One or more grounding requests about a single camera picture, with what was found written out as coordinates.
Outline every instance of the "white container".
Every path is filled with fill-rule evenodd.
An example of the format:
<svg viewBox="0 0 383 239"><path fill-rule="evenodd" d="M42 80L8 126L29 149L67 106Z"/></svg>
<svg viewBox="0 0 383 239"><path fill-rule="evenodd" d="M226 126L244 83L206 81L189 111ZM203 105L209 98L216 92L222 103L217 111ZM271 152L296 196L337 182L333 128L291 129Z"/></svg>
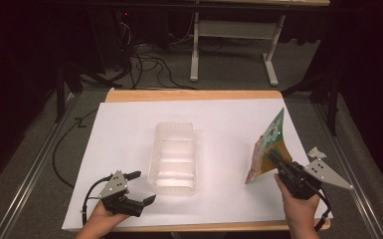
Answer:
<svg viewBox="0 0 383 239"><path fill-rule="evenodd" d="M192 195L197 185L196 134L191 122L156 126L148 183L157 194Z"/></svg>

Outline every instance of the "white paper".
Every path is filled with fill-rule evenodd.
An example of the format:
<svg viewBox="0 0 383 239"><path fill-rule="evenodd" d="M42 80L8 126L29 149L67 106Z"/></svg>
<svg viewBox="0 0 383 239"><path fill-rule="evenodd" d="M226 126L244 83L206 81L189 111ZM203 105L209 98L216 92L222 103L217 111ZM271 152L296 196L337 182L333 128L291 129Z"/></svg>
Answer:
<svg viewBox="0 0 383 239"><path fill-rule="evenodd" d="M163 121L192 122L197 133L198 185L192 196L157 195L140 217L118 227L285 220L273 174L245 185L254 143L285 108L284 139L294 161L308 160L282 99L133 102L100 104L63 229L83 227L80 213L90 187L120 169L141 171L128 182L129 199L153 195L146 182L155 127ZM95 188L99 194L103 185ZM96 205L89 200L88 216ZM316 218L326 209L320 203Z"/></svg>

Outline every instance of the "person's left hand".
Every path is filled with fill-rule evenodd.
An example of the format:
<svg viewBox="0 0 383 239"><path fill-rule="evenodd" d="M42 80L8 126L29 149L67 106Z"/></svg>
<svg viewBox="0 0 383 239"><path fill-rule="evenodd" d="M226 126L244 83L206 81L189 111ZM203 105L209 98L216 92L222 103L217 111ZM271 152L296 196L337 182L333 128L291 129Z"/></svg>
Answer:
<svg viewBox="0 0 383 239"><path fill-rule="evenodd" d="M109 233L113 229L113 227L115 227L117 224L124 221L128 217L129 215L112 214L111 212L106 211L103 203L99 201L95 207L95 210L93 210L89 221L79 232L76 238L101 238L107 233Z"/></svg>

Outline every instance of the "snack bag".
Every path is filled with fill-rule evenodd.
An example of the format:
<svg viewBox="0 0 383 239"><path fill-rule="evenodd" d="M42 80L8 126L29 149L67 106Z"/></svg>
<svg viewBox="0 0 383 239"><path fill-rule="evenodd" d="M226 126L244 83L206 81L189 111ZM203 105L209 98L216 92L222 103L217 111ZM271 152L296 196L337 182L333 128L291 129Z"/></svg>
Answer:
<svg viewBox="0 0 383 239"><path fill-rule="evenodd" d="M287 151L284 142L284 111L285 109L282 109L279 112L265 133L263 133L263 135L260 136L260 139L256 142L253 152L253 162L245 184L250 183L257 176L276 168L275 164L269 158L270 150L275 150L279 153L282 156L284 163L292 162L292 157Z"/></svg>

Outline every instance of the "human arm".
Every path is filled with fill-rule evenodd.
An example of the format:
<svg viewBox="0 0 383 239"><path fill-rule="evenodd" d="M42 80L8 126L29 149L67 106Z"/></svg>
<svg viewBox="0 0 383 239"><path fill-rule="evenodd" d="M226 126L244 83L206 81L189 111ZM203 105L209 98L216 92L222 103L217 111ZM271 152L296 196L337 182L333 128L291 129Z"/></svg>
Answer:
<svg viewBox="0 0 383 239"><path fill-rule="evenodd" d="M314 213L318 206L319 197L313 195L308 200L296 199L287 190L277 173L275 180L282 192L290 237L292 239L318 239L318 234L314 229Z"/></svg>
<svg viewBox="0 0 383 239"><path fill-rule="evenodd" d="M103 203L99 201L76 239L99 239L128 217L129 215L112 214L106 211Z"/></svg>

